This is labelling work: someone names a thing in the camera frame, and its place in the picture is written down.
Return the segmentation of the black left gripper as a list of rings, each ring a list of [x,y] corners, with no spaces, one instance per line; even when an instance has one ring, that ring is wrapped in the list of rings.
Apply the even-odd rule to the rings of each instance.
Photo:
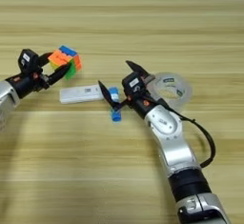
[[[50,60],[51,52],[44,53],[38,57],[38,65],[40,67],[44,67],[47,65]],[[62,65],[57,68],[53,74],[47,77],[42,69],[38,69],[36,71],[31,71],[28,73],[24,73],[21,71],[15,76],[9,77],[6,79],[7,82],[11,84],[11,86],[16,91],[18,97],[20,99],[26,97],[31,92],[39,92],[42,89],[48,89],[50,85],[55,84],[57,81],[62,79],[66,73],[69,71],[71,64]]]

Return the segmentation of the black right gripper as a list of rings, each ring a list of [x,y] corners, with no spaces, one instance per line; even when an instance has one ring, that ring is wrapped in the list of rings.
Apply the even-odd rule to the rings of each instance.
[[[127,60],[126,63],[131,68],[132,72],[122,80],[124,93],[126,95],[126,99],[123,102],[119,103],[113,101],[109,90],[101,81],[98,81],[103,97],[110,106],[115,111],[122,109],[124,106],[129,106],[131,109],[135,110],[142,119],[158,105],[168,109],[169,106],[166,102],[163,100],[156,101],[147,90],[143,79],[146,79],[150,74],[133,61]]]

